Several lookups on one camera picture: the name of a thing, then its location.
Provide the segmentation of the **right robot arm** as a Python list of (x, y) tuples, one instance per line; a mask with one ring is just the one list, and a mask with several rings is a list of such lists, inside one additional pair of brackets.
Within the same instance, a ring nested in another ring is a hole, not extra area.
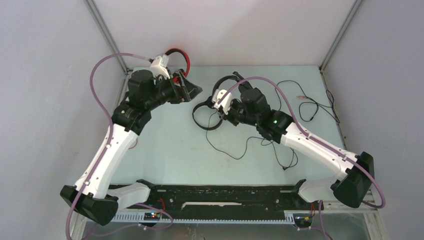
[(334, 174), (320, 180), (300, 180), (290, 196), (295, 208), (304, 209), (319, 200), (337, 200), (350, 208), (358, 208), (364, 202), (372, 182), (363, 170), (374, 175), (374, 159), (370, 154), (362, 152), (357, 155), (317, 137), (297, 125), (292, 116), (271, 109), (257, 88), (244, 90), (240, 99), (233, 98), (224, 89), (216, 90), (212, 102), (222, 118), (234, 126), (253, 126), (266, 140), (296, 150)]

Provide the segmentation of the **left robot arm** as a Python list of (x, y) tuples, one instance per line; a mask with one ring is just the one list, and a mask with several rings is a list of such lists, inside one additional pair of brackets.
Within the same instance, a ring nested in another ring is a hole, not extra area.
[(60, 196), (74, 211), (105, 226), (122, 209), (141, 203), (153, 208), (158, 194), (142, 182), (110, 189), (112, 177), (131, 145), (151, 120), (152, 110), (165, 104), (187, 103), (203, 89), (191, 83), (180, 69), (170, 78), (151, 70), (134, 71), (128, 90), (110, 118), (102, 146), (84, 174), (73, 186), (65, 185)]

